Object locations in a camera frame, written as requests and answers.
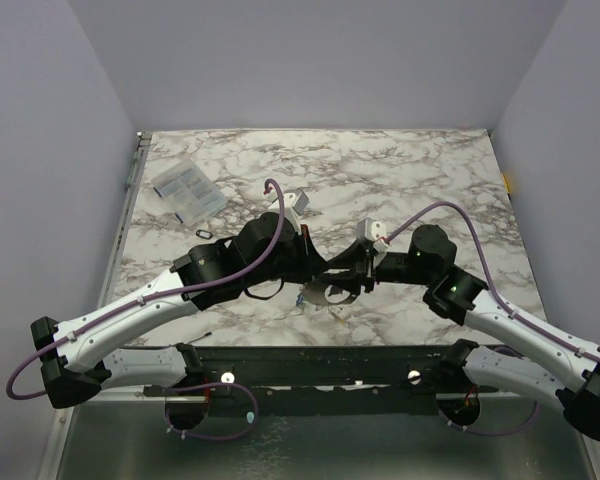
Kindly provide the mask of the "keyring bunch with keys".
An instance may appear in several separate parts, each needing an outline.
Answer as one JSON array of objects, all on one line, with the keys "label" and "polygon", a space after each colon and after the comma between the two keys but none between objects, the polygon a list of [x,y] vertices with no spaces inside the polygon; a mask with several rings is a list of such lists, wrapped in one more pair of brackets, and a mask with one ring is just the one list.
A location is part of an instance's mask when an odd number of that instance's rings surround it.
[{"label": "keyring bunch with keys", "polygon": [[324,311],[335,321],[343,322],[342,310],[352,304],[357,295],[320,281],[306,283],[296,298],[296,306],[303,312],[316,313]]}]

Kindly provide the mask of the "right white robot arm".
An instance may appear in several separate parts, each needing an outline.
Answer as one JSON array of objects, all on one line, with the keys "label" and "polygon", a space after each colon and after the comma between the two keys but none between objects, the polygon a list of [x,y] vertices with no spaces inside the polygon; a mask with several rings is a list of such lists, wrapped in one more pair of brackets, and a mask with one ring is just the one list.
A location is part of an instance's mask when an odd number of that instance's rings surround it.
[{"label": "right white robot arm", "polygon": [[495,287],[455,264],[457,247],[438,226],[423,225],[405,253],[378,237],[361,237],[330,260],[320,277],[357,296],[378,283],[425,287],[436,315],[485,333],[516,351],[505,357],[471,346],[439,367],[441,383],[461,391],[474,383],[532,398],[561,411],[581,434],[600,442],[600,345],[518,308]]}]

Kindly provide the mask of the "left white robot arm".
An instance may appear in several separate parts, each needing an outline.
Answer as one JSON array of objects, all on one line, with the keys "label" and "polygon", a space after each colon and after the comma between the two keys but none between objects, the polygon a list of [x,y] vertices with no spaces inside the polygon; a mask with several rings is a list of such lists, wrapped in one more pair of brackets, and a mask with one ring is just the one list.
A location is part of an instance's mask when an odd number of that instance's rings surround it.
[{"label": "left white robot arm", "polygon": [[203,379],[192,347],[127,350],[126,344],[167,322],[235,300],[252,286],[275,280],[302,284],[326,268],[307,226],[265,213],[236,236],[193,247],[139,290],[97,311],[64,322],[35,321],[31,331],[43,353],[48,398],[60,409],[123,386],[190,394]]}]

